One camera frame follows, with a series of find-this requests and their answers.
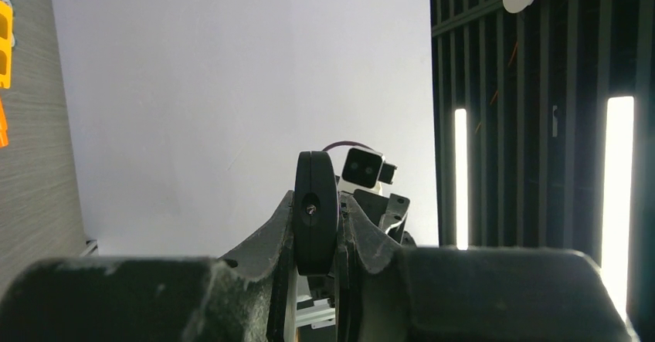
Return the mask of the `black remote control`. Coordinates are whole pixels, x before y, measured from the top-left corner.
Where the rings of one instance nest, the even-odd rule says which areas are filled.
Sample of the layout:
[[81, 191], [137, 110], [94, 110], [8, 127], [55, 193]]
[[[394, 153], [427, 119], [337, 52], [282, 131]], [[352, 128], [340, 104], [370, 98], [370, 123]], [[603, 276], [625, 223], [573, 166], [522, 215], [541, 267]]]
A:
[[297, 270], [302, 276], [329, 273], [338, 232], [339, 200], [331, 158], [303, 151], [297, 160], [292, 227]]

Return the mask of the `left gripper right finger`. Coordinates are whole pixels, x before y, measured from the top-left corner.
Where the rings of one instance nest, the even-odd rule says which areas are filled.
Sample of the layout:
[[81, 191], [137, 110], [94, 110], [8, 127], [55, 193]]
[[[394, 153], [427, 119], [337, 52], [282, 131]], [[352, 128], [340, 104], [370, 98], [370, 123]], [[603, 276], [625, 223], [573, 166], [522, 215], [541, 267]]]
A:
[[582, 252], [402, 246], [350, 195], [340, 208], [340, 341], [637, 339]]

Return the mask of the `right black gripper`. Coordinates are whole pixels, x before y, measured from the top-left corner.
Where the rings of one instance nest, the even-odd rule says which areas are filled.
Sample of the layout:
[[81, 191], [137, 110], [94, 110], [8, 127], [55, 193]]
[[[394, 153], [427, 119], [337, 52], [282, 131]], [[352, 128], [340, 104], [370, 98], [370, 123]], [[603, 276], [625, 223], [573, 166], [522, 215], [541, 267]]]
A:
[[409, 198], [396, 194], [385, 197], [362, 189], [355, 190], [354, 198], [369, 220], [387, 236], [400, 245], [416, 246], [416, 241], [405, 229]]

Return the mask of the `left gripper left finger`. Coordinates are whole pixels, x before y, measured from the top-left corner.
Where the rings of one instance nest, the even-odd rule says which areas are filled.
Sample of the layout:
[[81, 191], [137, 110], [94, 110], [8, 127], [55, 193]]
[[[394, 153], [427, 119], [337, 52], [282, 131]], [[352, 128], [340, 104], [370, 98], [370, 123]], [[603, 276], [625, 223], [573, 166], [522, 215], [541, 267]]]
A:
[[43, 259], [1, 301], [3, 341], [292, 341], [296, 279], [288, 192], [220, 257]]

